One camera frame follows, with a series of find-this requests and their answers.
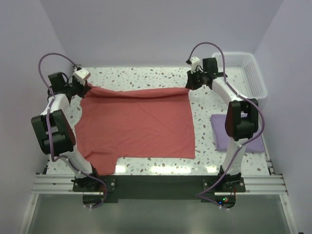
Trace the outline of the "red t shirt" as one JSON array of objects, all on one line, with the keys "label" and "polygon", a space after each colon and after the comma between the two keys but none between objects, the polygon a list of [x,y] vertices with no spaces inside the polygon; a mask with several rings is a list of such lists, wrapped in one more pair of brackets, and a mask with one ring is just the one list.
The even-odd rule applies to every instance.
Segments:
[{"label": "red t shirt", "polygon": [[80,106],[77,148],[101,175],[113,174],[122,157],[195,157],[186,88],[111,91],[92,87]]}]

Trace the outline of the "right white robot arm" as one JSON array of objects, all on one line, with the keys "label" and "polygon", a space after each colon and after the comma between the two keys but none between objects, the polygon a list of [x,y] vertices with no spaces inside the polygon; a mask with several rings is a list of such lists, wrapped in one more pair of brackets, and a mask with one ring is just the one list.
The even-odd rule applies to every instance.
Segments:
[{"label": "right white robot arm", "polygon": [[240,94],[227,81],[225,66],[223,71],[219,72],[216,58],[191,57],[186,63],[191,69],[187,72],[185,88],[194,91],[206,85],[228,106],[224,126],[230,141],[226,157],[220,166],[217,181],[198,196],[216,187],[227,192],[240,182],[241,164],[247,144],[259,137],[259,135],[254,136],[258,131],[258,102],[256,99],[249,99]]}]

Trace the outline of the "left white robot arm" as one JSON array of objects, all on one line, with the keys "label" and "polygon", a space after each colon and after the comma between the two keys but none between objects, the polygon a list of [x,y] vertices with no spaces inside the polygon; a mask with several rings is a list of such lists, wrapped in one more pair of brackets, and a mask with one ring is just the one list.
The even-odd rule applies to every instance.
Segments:
[{"label": "left white robot arm", "polygon": [[91,89],[87,84],[90,72],[80,68],[71,77],[63,72],[48,76],[48,104],[45,110],[31,119],[39,146],[53,162],[64,162],[75,174],[72,182],[76,191],[98,192],[103,189],[97,170],[81,155],[76,146],[74,132],[65,116],[75,96],[84,97]]}]

